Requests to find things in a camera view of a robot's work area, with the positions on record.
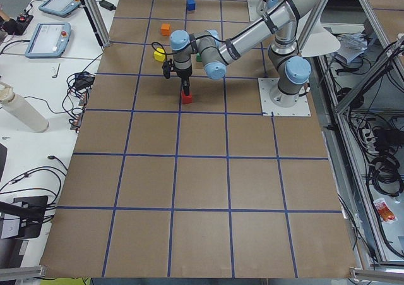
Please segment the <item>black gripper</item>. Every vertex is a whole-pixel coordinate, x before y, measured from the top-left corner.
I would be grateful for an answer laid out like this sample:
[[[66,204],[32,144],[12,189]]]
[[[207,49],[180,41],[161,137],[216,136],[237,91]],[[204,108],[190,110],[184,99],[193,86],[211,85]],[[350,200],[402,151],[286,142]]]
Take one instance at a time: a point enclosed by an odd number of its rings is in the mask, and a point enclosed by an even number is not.
[[[193,69],[192,66],[187,67],[185,69],[180,69],[178,67],[175,68],[175,72],[177,76],[181,79],[182,91],[185,96],[190,96],[190,77],[192,76]]]

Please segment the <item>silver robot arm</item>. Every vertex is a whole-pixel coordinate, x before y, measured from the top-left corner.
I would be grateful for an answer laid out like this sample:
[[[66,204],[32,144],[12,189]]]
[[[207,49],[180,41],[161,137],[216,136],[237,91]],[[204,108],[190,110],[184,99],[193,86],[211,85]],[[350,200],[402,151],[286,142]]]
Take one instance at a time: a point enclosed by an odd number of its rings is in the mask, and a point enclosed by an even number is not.
[[[285,30],[290,24],[298,23],[318,2],[319,0],[279,0],[258,19],[226,40],[220,40],[216,30],[199,33],[176,30],[170,35],[172,58],[163,62],[163,75],[169,79],[172,72],[176,73],[181,79],[182,90],[189,95],[193,54],[201,56],[204,71],[210,79],[222,79],[228,65],[271,35]]]

